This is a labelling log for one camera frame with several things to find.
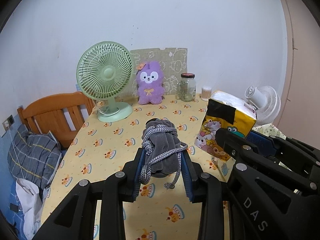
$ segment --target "rope knot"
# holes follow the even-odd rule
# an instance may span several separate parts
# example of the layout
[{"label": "rope knot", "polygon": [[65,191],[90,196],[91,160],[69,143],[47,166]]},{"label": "rope knot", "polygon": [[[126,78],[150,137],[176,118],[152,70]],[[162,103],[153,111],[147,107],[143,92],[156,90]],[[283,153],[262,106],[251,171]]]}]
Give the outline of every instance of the rope knot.
[{"label": "rope knot", "polygon": [[[144,148],[147,156],[152,154],[154,151],[154,148],[155,148],[149,138],[152,134],[158,133],[158,132],[169,132],[175,136],[178,136],[177,129],[174,127],[168,127],[167,125],[164,125],[164,124],[157,124],[156,126],[154,126],[154,125],[150,126],[149,128],[146,129],[145,134],[144,134],[144,138],[142,141],[142,148]],[[141,169],[141,174],[140,174],[141,184],[146,185],[149,183],[150,178],[151,178],[151,166],[153,164],[165,159],[166,157],[168,157],[172,154],[177,154],[179,169],[177,170],[177,172],[174,176],[173,182],[166,182],[164,184],[165,188],[174,189],[175,184],[176,184],[176,182],[180,176],[180,173],[181,173],[181,151],[188,148],[188,145],[186,143],[184,143],[184,142],[180,142],[180,143],[181,143],[181,146],[179,148],[174,148],[169,151],[166,151],[166,152],[158,155],[157,157],[153,158],[151,161],[149,161],[145,165],[143,165],[143,167]]]}]

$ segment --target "cotton swab container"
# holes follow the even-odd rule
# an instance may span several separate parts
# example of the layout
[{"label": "cotton swab container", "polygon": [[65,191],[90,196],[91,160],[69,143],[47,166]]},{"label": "cotton swab container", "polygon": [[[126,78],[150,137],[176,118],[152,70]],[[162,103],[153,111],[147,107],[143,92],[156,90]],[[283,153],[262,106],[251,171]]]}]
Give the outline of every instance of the cotton swab container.
[{"label": "cotton swab container", "polygon": [[203,86],[201,89],[201,100],[208,101],[212,95],[212,87]]}]

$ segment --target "cartoon print packaging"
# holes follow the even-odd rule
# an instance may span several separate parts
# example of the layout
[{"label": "cartoon print packaging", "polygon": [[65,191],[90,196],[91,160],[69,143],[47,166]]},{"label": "cartoon print packaging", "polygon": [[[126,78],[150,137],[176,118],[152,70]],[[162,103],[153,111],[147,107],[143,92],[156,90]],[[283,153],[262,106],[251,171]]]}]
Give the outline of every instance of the cartoon print packaging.
[{"label": "cartoon print packaging", "polygon": [[226,128],[245,138],[255,122],[255,111],[244,100],[222,91],[215,91],[209,99],[206,116],[195,139],[195,145],[220,159],[220,162],[226,162],[231,156],[216,144],[216,131],[219,128]]},{"label": "cartoon print packaging", "polygon": [[162,102],[164,88],[162,87],[163,72],[157,61],[141,63],[137,66],[138,72],[136,81],[139,86],[139,104],[154,105]]}]

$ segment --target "table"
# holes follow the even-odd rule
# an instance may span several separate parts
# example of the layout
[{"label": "table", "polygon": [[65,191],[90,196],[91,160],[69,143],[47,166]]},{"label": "table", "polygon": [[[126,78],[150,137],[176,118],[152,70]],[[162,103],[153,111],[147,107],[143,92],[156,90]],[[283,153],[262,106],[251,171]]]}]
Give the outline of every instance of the table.
[{"label": "table", "polygon": [[[90,182],[105,180],[120,171],[124,164],[134,159],[141,147],[142,131],[151,118],[167,118],[178,130],[178,137],[188,144],[193,162],[198,162],[205,172],[224,181],[220,169],[212,164],[212,156],[194,146],[207,102],[197,95],[193,102],[176,100],[174,95],[165,96],[160,105],[139,105],[136,98],[125,100],[132,104],[133,113],[114,123],[103,123],[93,109],[72,145],[63,158],[51,184],[44,203],[41,223],[50,215],[68,192],[81,180]],[[269,128],[259,128],[269,132]],[[175,189],[166,189],[174,175],[164,179],[151,178],[148,185],[141,185],[134,203],[124,203],[124,226],[127,239],[197,239],[201,203],[192,204],[186,197],[182,176]],[[100,205],[98,202],[95,220],[95,240],[99,239]],[[228,205],[224,202],[225,239],[229,239]]]}]

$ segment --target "white cable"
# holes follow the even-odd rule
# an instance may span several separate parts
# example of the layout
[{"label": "white cable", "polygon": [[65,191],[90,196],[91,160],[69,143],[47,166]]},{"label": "white cable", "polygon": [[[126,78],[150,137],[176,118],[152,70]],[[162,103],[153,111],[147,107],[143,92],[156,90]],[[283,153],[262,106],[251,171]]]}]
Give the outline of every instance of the white cable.
[{"label": "white cable", "polygon": [[12,145],[13,145],[14,153],[16,154],[17,161],[18,161],[19,166],[20,166],[20,170],[21,170],[21,173],[22,173],[22,177],[23,177],[23,179],[25,179],[25,178],[24,178],[24,175],[23,175],[23,172],[22,172],[22,168],[21,168],[21,165],[20,165],[19,159],[18,159],[18,156],[17,156],[17,152],[16,152],[16,149],[15,149],[15,145],[14,145],[13,140],[12,140],[12,137],[11,137],[10,127],[9,127],[9,134],[10,134],[11,142],[12,142]]}]

